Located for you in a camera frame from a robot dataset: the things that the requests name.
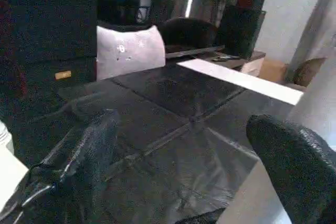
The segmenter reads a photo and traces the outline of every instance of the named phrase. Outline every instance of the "wall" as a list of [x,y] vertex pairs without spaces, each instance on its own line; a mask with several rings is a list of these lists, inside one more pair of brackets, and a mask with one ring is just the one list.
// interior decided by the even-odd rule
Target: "wall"
[[331,38],[336,35],[336,0],[329,0],[325,11],[321,26],[306,59],[328,57],[331,47],[334,46],[334,41]]
[[289,63],[318,0],[265,0],[267,11],[255,50]]

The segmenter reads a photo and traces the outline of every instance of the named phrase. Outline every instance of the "plastic wrap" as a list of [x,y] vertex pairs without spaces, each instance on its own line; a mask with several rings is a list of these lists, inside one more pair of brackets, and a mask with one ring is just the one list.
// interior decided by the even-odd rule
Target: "plastic wrap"
[[101,223],[175,223],[225,208],[258,160],[245,133],[249,116],[282,119],[292,107],[179,66],[62,89],[54,96],[49,100],[60,101],[54,111],[14,118],[10,130],[21,146],[17,155],[26,165],[38,163],[73,125],[116,110],[118,141]]

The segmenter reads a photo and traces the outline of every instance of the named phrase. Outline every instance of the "chair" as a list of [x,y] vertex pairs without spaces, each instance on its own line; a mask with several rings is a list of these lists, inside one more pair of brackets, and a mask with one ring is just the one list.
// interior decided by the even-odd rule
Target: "chair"
[[74,126],[21,180],[0,223],[101,223],[117,118],[105,110]]

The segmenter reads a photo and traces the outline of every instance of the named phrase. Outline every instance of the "cardboard box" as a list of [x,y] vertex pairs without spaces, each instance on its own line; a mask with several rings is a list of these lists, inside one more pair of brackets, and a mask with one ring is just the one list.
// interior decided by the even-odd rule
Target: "cardboard box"
[[280,83],[284,81],[287,67],[288,64],[278,60],[271,60],[266,57],[262,63],[259,78]]

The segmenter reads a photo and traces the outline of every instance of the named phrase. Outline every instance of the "white wall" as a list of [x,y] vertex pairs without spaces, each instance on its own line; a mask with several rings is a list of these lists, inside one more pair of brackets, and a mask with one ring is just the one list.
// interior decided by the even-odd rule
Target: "white wall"
[[267,11],[255,50],[289,63],[318,0],[265,0]]

